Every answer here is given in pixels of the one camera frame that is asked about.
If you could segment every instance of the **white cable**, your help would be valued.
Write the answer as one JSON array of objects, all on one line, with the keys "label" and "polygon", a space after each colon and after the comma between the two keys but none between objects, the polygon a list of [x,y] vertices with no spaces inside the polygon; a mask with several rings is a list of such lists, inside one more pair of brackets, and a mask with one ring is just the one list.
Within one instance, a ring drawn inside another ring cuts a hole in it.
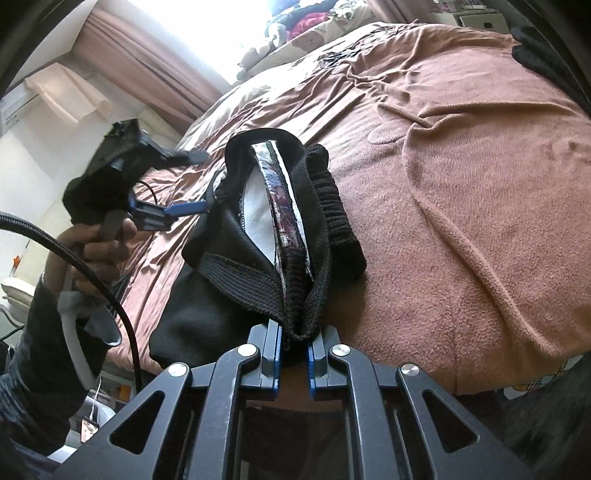
[{"label": "white cable", "polygon": [[95,397],[92,399],[92,408],[90,409],[90,419],[94,421],[93,415],[95,414],[95,403],[96,399],[99,397],[100,385],[103,382],[102,377],[99,375],[99,386],[96,389]]}]

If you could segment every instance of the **human arm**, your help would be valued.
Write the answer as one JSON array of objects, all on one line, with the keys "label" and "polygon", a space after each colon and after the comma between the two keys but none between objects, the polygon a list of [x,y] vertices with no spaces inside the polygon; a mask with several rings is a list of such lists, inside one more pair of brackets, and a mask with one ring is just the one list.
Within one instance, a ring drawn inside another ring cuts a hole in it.
[{"label": "human arm", "polygon": [[[85,245],[83,256],[106,283],[119,275],[117,263],[128,256],[126,241],[135,235],[131,221],[124,224],[121,242],[100,242],[99,226],[76,225],[59,237],[67,246]],[[69,431],[69,418],[83,404],[86,390],[80,385],[61,329],[56,300],[68,266],[50,254],[29,311],[27,327],[9,371],[0,377],[0,416],[13,442],[48,455],[60,448]],[[97,294],[88,281],[73,272],[76,287]],[[91,335],[90,320],[77,326],[80,344],[95,374],[108,350],[103,339]]]}]

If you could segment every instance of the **blue clamp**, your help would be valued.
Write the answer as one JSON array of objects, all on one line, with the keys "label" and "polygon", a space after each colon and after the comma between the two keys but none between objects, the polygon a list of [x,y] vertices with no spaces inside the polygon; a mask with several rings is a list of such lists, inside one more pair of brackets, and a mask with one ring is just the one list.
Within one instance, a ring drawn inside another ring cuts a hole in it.
[{"label": "blue clamp", "polygon": [[201,213],[207,213],[207,202],[204,200],[165,207],[129,196],[129,214],[139,231],[167,232],[179,218]]}]

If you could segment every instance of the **fleece blanket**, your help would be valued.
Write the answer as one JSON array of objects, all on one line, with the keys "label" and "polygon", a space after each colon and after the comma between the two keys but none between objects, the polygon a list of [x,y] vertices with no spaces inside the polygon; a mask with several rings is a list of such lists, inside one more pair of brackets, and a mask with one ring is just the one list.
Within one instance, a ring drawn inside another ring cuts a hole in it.
[{"label": "fleece blanket", "polygon": [[[228,139],[251,128],[322,143],[368,261],[324,313],[342,341],[375,362],[415,362],[457,394],[552,374],[591,346],[591,121],[515,62],[514,44],[367,25],[284,66],[291,87],[185,137],[183,148],[207,148],[208,166],[145,180],[161,203],[196,199]],[[148,338],[197,220],[139,243],[128,264],[123,304],[154,372]],[[109,355],[131,365],[126,339]]]}]

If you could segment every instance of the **air conditioner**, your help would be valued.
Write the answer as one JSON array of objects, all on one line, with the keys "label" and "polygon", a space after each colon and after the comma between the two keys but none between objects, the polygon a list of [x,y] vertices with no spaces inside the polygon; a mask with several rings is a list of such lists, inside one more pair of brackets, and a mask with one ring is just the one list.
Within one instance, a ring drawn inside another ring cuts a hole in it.
[{"label": "air conditioner", "polygon": [[20,83],[0,100],[0,137],[31,109],[37,97],[38,93]]}]

